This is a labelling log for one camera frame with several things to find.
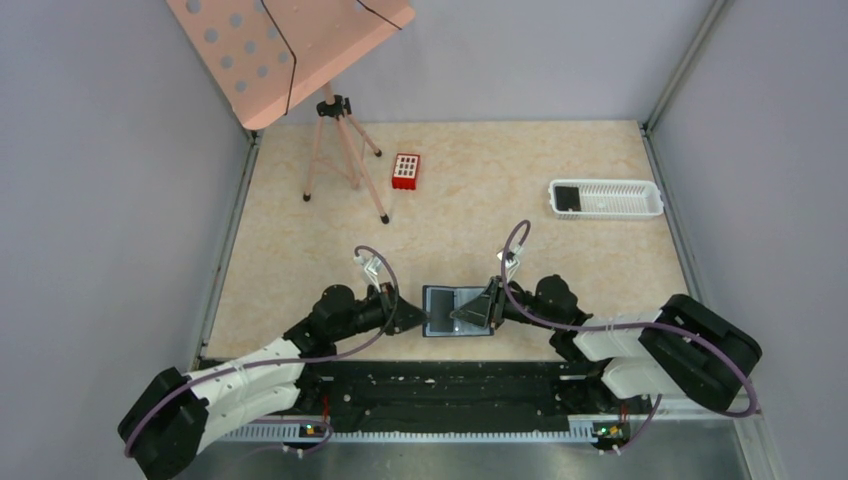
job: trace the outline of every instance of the white bracket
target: white bracket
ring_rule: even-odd
[[[636,395],[683,395],[683,391],[669,376],[653,355],[642,346],[639,337],[642,328],[613,330],[616,325],[653,323],[662,315],[662,310],[616,315],[615,317],[593,317],[584,326],[605,327],[594,332],[580,332],[574,337],[574,345],[593,362],[612,358],[604,367],[601,380],[618,398]]]
[[[370,283],[379,289],[380,280],[377,279],[377,276],[379,275],[380,270],[383,269],[383,262],[381,262],[377,257],[371,257],[368,260],[365,260],[362,255],[353,257],[353,261],[362,267],[365,283]]]
[[[513,248],[510,253],[511,256],[508,256],[506,259],[506,278],[503,280],[504,284],[509,283],[512,280],[512,277],[515,275],[515,272],[518,271],[518,267],[521,266],[521,261],[518,257],[521,256],[521,253],[524,252],[524,246],[518,245]],[[498,252],[498,263],[503,262],[503,250]]]
[[[303,363],[271,364],[245,369],[243,365],[263,360],[298,358],[300,350],[282,337],[267,346],[206,370],[189,372],[191,379],[234,369],[214,380],[192,387],[197,398],[209,402],[209,417],[197,453],[226,433],[270,413],[287,410],[294,405],[300,390],[294,382],[300,378]]]

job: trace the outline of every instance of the pegboard hole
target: pegboard hole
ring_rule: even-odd
[[[188,13],[200,13],[200,0],[188,0],[186,2],[186,10]]]
[[[209,43],[215,43],[218,41],[218,30],[214,28],[207,28],[206,32],[203,34],[203,39]]]
[[[234,13],[230,15],[230,26],[233,28],[238,28],[241,26],[244,18],[242,18],[240,13]]]

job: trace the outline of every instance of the metal frame edge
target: metal frame edge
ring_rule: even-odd
[[[736,420],[736,435],[742,458],[748,466],[751,480],[784,480],[789,478],[771,431],[762,416]]]
[[[648,117],[648,120],[645,121],[644,127],[646,132],[652,133],[656,129],[666,110],[668,110],[669,105],[671,105],[674,100],[678,90],[680,90],[680,87],[686,82],[686,78],[689,76],[692,68],[694,68],[698,63],[698,59],[700,59],[701,54],[703,53],[704,48],[706,48],[710,37],[712,37],[713,32],[715,32],[716,27],[721,23],[721,20],[724,18],[727,10],[732,5],[733,0],[713,1],[713,4],[707,12],[707,16],[704,17],[703,21],[701,21],[701,25],[698,27],[695,37],[692,38],[692,42],[683,54],[683,58],[680,59],[680,62],[677,64],[677,67],[675,67],[668,83],[666,83],[662,93],[660,93],[657,103],[651,111],[651,115]]]
[[[248,135],[250,143],[247,148],[247,155],[245,157],[241,181],[239,182],[238,190],[236,191],[236,196],[233,202],[233,208],[227,222],[224,243],[221,247],[220,254],[218,255],[218,261],[214,267],[214,280],[203,308],[200,338],[198,339],[197,346],[194,351],[194,357],[192,357],[192,369],[195,369],[197,367],[197,363],[206,355],[206,348],[209,345],[209,338],[212,335],[212,327],[215,324],[215,317],[218,313],[218,303],[221,300],[221,292],[224,289],[224,281],[227,278],[227,270],[230,265],[233,247],[235,246],[236,234],[238,233],[241,216],[244,212],[247,192],[250,189],[250,181],[253,177],[253,170],[256,167],[256,160],[259,156],[259,148],[262,144],[262,131],[251,132],[245,130],[245,132]]]
[[[675,202],[674,191],[666,181],[662,161],[654,147],[653,134],[646,131],[644,128],[641,129],[641,133],[645,153],[648,156],[648,164],[651,166],[651,170],[654,174],[654,180],[657,182],[660,194],[664,199],[665,217],[666,221],[668,221],[668,228],[671,232],[671,239],[674,242],[674,248],[677,251],[680,268],[683,271],[683,280],[686,282],[686,288],[689,290],[689,295],[698,301],[704,301],[704,294],[701,290],[701,282],[699,280],[701,276],[697,262],[685,240],[688,238],[685,233],[686,229],[680,215],[677,212],[677,203]]]

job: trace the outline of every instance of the pink pegboard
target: pink pegboard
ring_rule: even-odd
[[[407,0],[167,2],[251,130],[273,123],[415,17]]]

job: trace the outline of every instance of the tripod stand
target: tripod stand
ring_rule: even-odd
[[[374,155],[380,157],[383,155],[383,152],[377,147],[374,141],[371,140],[371,137],[369,137],[368,133],[365,132],[362,124],[359,123],[355,116],[353,116],[350,108],[350,99],[343,98],[341,95],[334,95],[330,82],[324,84],[324,86],[321,87],[321,90],[324,92],[324,101],[319,103],[316,107],[318,111],[318,123],[315,126],[315,141],[312,144],[312,160],[309,162],[309,173],[306,177],[306,188],[303,191],[303,201],[308,202],[312,199],[312,187],[315,182],[316,173],[315,169],[320,163],[347,178],[348,182],[350,182],[351,188],[358,188],[359,180],[365,179],[365,185],[368,186],[368,191],[371,193],[371,198],[374,200],[374,205],[377,207],[377,212],[380,214],[380,220],[384,224],[388,224],[389,215],[383,208],[382,202],[380,202],[380,197],[377,195],[377,190],[374,188],[374,182],[371,181],[371,176],[368,175],[368,170],[365,169],[365,162],[362,159],[362,153],[356,148],[356,143],[353,141],[353,137],[350,134],[347,121],[350,121],[353,128],[355,128],[365,140],[365,143],[371,147]],[[338,131],[339,138],[341,139],[342,151],[344,152],[346,166],[345,171],[342,171],[336,165],[322,159],[320,156],[321,132],[324,129],[324,117],[332,117],[335,121],[336,130]],[[358,165],[359,171],[356,170],[354,163]]]

